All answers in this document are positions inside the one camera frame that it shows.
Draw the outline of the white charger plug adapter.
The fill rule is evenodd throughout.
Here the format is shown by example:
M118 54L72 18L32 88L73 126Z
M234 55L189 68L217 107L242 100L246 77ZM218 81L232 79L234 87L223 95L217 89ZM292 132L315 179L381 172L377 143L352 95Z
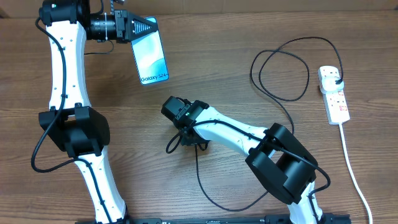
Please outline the white charger plug adapter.
M345 87L344 82L337 84L339 78L337 77L321 77L320 80L320 91L323 94L334 93L343 90Z

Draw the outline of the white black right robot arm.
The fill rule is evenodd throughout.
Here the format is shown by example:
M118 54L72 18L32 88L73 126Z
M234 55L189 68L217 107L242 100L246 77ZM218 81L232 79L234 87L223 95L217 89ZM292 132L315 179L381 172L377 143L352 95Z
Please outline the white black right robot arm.
M161 109L178 129L174 140L206 150L218 142L244 156L268 193L286 204L291 223L323 223L315 198L316 159L283 125L250 126L202 101L171 96Z

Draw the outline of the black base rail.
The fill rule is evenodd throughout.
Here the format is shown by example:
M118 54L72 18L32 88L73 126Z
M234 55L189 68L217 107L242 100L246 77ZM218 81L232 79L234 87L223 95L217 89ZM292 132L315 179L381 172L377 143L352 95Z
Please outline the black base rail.
M324 214L324 220L321 223L326 224L351 224L349 215L334 215L332 213ZM97 223L95 220L88 222L75 222L84 224ZM130 218L127 216L126 220L118 220L114 223L127 223L127 224L288 224L292 223L290 217L287 214L283 215L266 215L264 217L248 218L197 218L197 219L174 219L174 220L162 220L160 218Z

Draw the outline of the Galaxy smartphone blue screen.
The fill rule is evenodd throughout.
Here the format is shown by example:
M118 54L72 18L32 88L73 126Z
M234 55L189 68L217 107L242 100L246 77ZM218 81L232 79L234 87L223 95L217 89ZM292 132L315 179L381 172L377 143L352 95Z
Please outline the Galaxy smartphone blue screen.
M141 85L150 85L169 79L159 31L133 40L131 46Z

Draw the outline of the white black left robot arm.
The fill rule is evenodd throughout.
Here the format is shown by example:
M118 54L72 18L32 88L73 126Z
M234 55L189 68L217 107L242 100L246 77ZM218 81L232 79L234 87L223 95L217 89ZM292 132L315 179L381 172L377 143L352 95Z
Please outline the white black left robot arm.
M88 187L94 209L94 223L133 223L127 205L118 192L108 159L110 130L107 119L92 108L85 80L85 42L113 41L126 44L156 33L154 19L126 10L108 15L92 13L89 1L44 1L36 23L50 42L52 94L48 111L39 113L44 130L36 145L31 166L38 173L75 164ZM35 158L49 137L68 155L68 160L40 169Z

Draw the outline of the white power strip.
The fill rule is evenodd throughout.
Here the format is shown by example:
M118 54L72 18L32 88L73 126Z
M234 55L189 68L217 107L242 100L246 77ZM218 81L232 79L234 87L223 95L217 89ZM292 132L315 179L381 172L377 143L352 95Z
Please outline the white power strip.
M337 77L340 79L340 74L336 67L322 66L318 69L319 82L321 77ZM339 125L350 120L348 105L343 90L322 94L322 96L329 124Z

